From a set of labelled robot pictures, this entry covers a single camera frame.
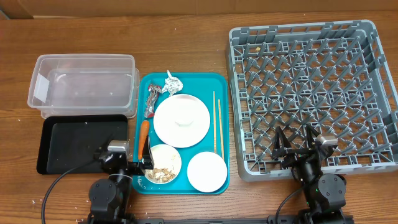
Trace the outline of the wooden chopstick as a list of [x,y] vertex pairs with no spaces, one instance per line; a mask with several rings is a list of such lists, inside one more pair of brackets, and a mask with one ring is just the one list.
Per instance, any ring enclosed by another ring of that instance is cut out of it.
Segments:
[[222,124],[222,118],[221,118],[221,100],[220,99],[218,99],[218,117],[219,117],[219,126],[220,126],[221,156],[224,160],[223,124]]
[[217,135],[216,135],[216,98],[215,91],[213,91],[213,142],[214,142],[214,153],[217,153]]

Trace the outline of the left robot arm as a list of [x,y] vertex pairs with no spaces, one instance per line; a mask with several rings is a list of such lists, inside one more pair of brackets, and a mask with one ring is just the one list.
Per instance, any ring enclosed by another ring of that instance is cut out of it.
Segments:
[[90,213],[86,223],[136,223],[134,215],[127,212],[132,192],[132,177],[143,176],[154,168],[150,142],[139,147],[140,159],[127,158],[128,142],[112,140],[94,153],[108,178],[97,180],[89,190]]

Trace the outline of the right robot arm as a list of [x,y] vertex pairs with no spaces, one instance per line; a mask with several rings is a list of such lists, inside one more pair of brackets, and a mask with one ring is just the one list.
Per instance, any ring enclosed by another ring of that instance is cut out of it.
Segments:
[[274,149],[271,158],[281,158],[281,167],[291,169],[293,178],[301,188],[287,196],[279,205],[274,221],[282,221],[280,211],[293,196],[304,193],[307,209],[289,217],[287,223],[353,223],[352,216],[343,214],[346,205],[346,179],[339,174],[325,174],[322,161],[329,158],[338,146],[333,135],[322,135],[311,125],[306,125],[307,147],[294,149],[283,130],[275,129]]

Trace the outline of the large white plate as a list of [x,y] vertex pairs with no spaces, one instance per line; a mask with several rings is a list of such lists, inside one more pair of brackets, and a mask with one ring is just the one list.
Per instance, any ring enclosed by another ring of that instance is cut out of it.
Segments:
[[199,98],[177,94],[166,98],[155,109],[154,130],[164,143],[175,148],[198,144],[210,128],[210,112]]

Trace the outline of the red snack wrapper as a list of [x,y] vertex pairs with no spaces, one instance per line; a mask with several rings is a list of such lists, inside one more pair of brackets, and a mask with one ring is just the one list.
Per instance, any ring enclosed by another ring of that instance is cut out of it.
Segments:
[[155,113],[155,102],[162,93],[162,87],[151,83],[148,87],[149,96],[146,99],[146,109],[144,112],[145,118],[152,118]]

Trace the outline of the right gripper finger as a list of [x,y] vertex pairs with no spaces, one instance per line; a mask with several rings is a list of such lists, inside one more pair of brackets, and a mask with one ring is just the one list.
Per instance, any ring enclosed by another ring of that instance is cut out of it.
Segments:
[[306,125],[307,145],[310,149],[318,149],[319,141],[317,140],[320,134],[311,124]]
[[273,152],[282,152],[291,149],[292,146],[281,127],[276,127]]

